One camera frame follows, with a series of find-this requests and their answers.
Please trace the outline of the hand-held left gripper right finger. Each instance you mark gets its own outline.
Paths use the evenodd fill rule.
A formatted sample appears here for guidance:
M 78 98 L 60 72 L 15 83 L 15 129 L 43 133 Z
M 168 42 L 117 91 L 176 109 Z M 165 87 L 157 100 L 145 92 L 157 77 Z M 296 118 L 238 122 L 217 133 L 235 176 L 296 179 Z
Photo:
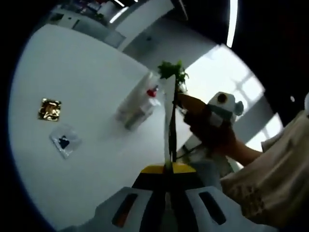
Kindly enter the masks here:
M 186 232 L 254 232 L 240 206 L 227 197 L 213 163 L 174 163 L 172 204 Z

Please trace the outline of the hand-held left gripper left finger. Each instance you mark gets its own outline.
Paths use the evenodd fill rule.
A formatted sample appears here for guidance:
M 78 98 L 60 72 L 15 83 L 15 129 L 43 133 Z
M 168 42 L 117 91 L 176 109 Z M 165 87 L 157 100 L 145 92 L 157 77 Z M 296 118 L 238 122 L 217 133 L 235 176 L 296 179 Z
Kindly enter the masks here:
M 94 232 L 157 232 L 165 208 L 165 166 L 145 167 L 133 186 L 123 187 L 95 210 Z

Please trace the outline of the person's right hand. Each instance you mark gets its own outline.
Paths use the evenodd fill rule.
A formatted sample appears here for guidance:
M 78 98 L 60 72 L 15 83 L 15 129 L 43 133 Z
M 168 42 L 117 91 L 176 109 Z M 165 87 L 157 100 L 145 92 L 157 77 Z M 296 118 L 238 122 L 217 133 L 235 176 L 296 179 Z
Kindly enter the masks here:
M 206 113 L 193 114 L 190 112 L 185 115 L 184 122 L 189 125 L 190 131 L 203 145 L 213 149 L 216 153 L 234 156 L 237 140 L 230 123 L 223 122 L 217 127 L 211 124 L 210 116 Z

